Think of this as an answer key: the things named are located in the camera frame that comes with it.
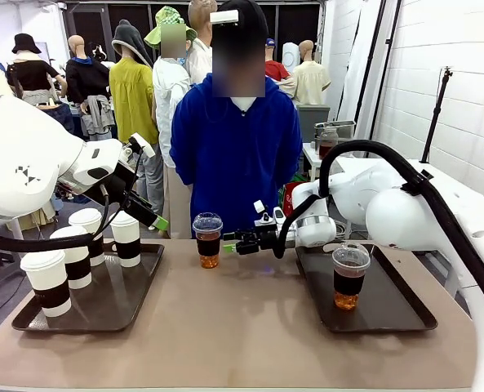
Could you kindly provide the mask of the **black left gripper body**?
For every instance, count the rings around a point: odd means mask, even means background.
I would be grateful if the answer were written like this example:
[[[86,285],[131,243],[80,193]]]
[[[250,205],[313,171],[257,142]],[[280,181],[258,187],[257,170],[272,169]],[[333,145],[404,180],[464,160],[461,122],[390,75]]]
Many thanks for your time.
[[[134,184],[134,170],[128,165],[118,162],[114,172],[104,178],[109,203],[118,203],[122,210],[126,210],[131,205],[130,196]]]

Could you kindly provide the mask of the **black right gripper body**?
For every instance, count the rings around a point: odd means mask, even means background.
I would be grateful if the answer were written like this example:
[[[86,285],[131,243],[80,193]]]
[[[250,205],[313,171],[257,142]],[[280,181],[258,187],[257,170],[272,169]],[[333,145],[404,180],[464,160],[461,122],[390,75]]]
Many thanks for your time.
[[[278,243],[279,233],[276,229],[253,230],[246,240],[246,245],[251,250],[273,249]]]

